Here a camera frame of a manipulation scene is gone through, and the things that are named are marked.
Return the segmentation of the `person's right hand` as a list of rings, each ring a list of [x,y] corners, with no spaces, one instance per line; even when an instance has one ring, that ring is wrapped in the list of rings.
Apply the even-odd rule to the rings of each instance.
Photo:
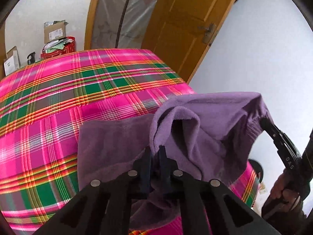
[[[282,212],[293,210],[300,202],[299,193],[286,188],[289,181],[290,176],[286,172],[283,172],[275,181],[270,193],[271,200],[280,199],[282,197],[286,202],[286,204],[280,208]]]

